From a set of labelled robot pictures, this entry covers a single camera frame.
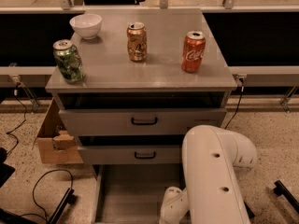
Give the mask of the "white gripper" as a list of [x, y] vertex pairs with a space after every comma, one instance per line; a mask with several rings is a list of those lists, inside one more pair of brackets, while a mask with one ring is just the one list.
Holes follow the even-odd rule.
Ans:
[[189, 211], [186, 189], [169, 187], [164, 193], [159, 224], [179, 224]]

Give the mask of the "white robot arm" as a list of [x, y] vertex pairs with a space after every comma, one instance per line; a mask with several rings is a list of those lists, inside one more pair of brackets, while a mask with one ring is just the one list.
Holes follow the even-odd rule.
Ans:
[[182, 144], [185, 189], [168, 188], [159, 224], [179, 224], [185, 215], [192, 224], [250, 224], [235, 170], [257, 162], [253, 143], [243, 134], [199, 125]]

